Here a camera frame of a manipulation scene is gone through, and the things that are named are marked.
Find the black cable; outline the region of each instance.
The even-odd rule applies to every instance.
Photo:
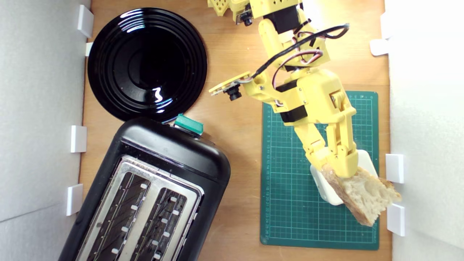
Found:
[[[328,29],[325,29],[325,30],[322,30],[322,31],[319,31],[317,33],[314,33],[306,38],[304,38],[303,40],[295,43],[294,45],[292,46],[289,46],[288,48],[286,48],[285,50],[275,54],[274,56],[272,56],[269,60],[267,60],[267,62],[265,64],[263,64],[261,67],[259,67],[256,72],[251,76],[251,78],[255,78],[256,76],[258,76],[260,73],[264,72],[264,70],[266,70],[267,67],[269,67],[275,60],[277,60],[279,57],[283,56],[283,55],[286,55],[288,54],[289,52],[291,52],[293,49],[295,48],[298,48],[300,46],[302,46],[303,44],[313,40],[313,39],[316,39],[317,37],[319,36],[326,36],[328,33],[331,33],[333,31],[337,31],[337,30],[340,30],[340,29],[343,29],[343,31],[341,31],[338,35],[335,35],[335,36],[332,36],[331,37],[335,37],[335,38],[332,38],[332,39],[336,39],[336,38],[339,38],[341,36],[343,36],[344,34],[346,34],[346,32],[348,31],[349,29],[349,24],[344,24],[344,25],[341,25],[341,26],[334,26],[334,27],[331,27],[331,28],[328,28]]]

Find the grid lines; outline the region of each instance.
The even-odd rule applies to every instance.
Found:
[[[375,92],[347,91],[357,113],[353,134],[379,171],[378,97]],[[318,130],[326,140],[325,125]],[[292,127],[263,106],[261,242],[315,248],[376,250],[378,221],[360,225],[344,206],[325,202],[310,174],[310,163]]]

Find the bread crust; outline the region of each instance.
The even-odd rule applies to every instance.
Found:
[[[367,173],[366,177],[367,178],[375,178],[376,177],[370,175],[366,170],[358,167],[358,171],[356,172],[355,175],[359,175],[360,172]],[[357,205],[353,202],[353,200],[349,197],[349,195],[345,192],[345,189],[342,186],[342,183],[340,181],[340,178],[335,174],[334,170],[328,165],[324,165],[322,167],[321,171],[322,175],[324,178],[327,180],[329,185],[334,189],[335,193],[340,197],[340,199],[343,201],[345,206],[351,211],[353,216],[356,218],[356,220],[359,222],[359,224],[364,225],[364,226],[373,226],[375,221],[370,221],[368,217],[366,216],[361,209],[357,207]],[[394,186],[391,182],[388,180],[385,180],[383,178],[378,178],[380,182],[386,187],[386,188],[393,188]],[[401,199],[401,195],[396,192],[396,196],[398,199]]]

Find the slice of bread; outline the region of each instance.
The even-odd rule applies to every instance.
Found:
[[[361,167],[350,178],[338,177],[327,164],[321,173],[361,225],[373,226],[382,211],[393,202],[401,201],[401,195],[391,182]]]

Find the white wall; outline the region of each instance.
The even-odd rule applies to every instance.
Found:
[[[405,155],[394,261],[464,260],[464,49],[459,1],[386,0],[392,153]]]
[[[90,0],[0,0],[0,260],[56,260],[75,217],[66,187],[80,155],[86,38],[76,29]]]

